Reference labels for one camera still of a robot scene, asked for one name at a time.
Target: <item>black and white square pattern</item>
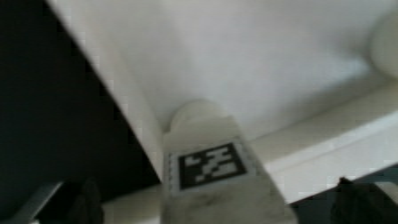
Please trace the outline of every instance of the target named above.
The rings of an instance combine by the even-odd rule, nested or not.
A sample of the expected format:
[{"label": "black and white square pattern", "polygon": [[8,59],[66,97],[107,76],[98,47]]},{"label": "black and white square pattern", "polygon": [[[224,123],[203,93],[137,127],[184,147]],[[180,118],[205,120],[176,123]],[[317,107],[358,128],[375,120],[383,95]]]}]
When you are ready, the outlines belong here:
[{"label": "black and white square pattern", "polygon": [[247,173],[233,143],[178,157],[180,190],[191,189]]}]

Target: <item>white object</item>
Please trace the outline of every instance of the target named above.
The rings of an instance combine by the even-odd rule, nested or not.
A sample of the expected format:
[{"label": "white object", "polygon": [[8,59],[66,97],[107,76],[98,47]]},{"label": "white object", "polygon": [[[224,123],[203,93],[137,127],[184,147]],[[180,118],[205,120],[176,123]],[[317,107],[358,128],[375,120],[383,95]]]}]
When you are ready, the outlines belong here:
[{"label": "white object", "polygon": [[375,33],[372,57],[379,69],[398,78],[398,10],[388,17]]},{"label": "white object", "polygon": [[182,108],[166,148],[162,224],[297,223],[235,119],[212,102]]},{"label": "white object", "polygon": [[48,2],[160,177],[166,126],[198,98],[237,117],[288,202],[398,162],[398,88],[363,56],[397,0]]}]

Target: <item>white surface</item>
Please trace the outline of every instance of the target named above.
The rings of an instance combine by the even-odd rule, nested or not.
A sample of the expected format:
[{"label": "white surface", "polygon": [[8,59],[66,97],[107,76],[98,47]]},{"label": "white surface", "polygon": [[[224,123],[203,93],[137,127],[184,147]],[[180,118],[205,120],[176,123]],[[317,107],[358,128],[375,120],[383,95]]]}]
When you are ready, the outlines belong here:
[{"label": "white surface", "polygon": [[160,223],[160,186],[123,196],[104,205],[105,224]]},{"label": "white surface", "polygon": [[381,86],[365,52],[397,0],[82,2],[164,130],[178,107],[207,98],[255,139]]},{"label": "white surface", "polygon": [[397,99],[398,84],[393,84],[253,141],[258,157],[272,173],[319,159],[320,155],[335,153],[340,148],[398,126]]},{"label": "white surface", "polygon": [[379,69],[398,78],[398,11],[391,14],[377,29],[372,56]]},{"label": "white surface", "polygon": [[[205,97],[224,105],[253,139],[384,84],[363,53],[397,0],[48,1],[159,174],[164,132],[157,117],[166,126],[192,99]],[[383,100],[381,107],[391,103],[379,97],[374,100]],[[320,135],[322,127],[311,129]],[[295,165],[271,172],[290,202],[329,189],[340,176],[359,177],[398,162],[397,126],[384,130],[377,125],[372,135],[363,127],[365,132],[354,128],[342,133],[356,130],[365,139],[354,136],[358,141],[343,148],[326,154],[311,152],[317,157],[311,154],[310,160],[301,150],[311,145],[295,148]],[[326,133],[333,135],[317,138],[322,141],[338,132]]]},{"label": "white surface", "polygon": [[398,186],[397,186],[397,184],[393,182],[377,182],[375,185],[383,189],[393,202],[398,205]]}]

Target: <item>dark background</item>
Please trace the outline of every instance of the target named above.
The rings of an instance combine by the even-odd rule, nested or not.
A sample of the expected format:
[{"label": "dark background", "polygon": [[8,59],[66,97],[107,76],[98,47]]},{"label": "dark background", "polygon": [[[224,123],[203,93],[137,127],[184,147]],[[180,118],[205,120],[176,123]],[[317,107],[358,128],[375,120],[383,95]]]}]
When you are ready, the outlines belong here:
[{"label": "dark background", "polygon": [[0,1],[0,220],[47,181],[95,176],[104,199],[159,183],[79,48],[41,0]]}]

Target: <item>white panel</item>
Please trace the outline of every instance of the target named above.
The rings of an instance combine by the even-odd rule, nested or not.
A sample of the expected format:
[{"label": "white panel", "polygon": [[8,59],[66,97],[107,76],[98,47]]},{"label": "white panel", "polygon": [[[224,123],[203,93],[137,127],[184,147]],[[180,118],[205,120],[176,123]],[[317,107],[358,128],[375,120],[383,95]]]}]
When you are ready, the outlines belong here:
[{"label": "white panel", "polygon": [[397,0],[86,0],[164,128],[224,105],[249,139],[381,86],[368,39]]}]

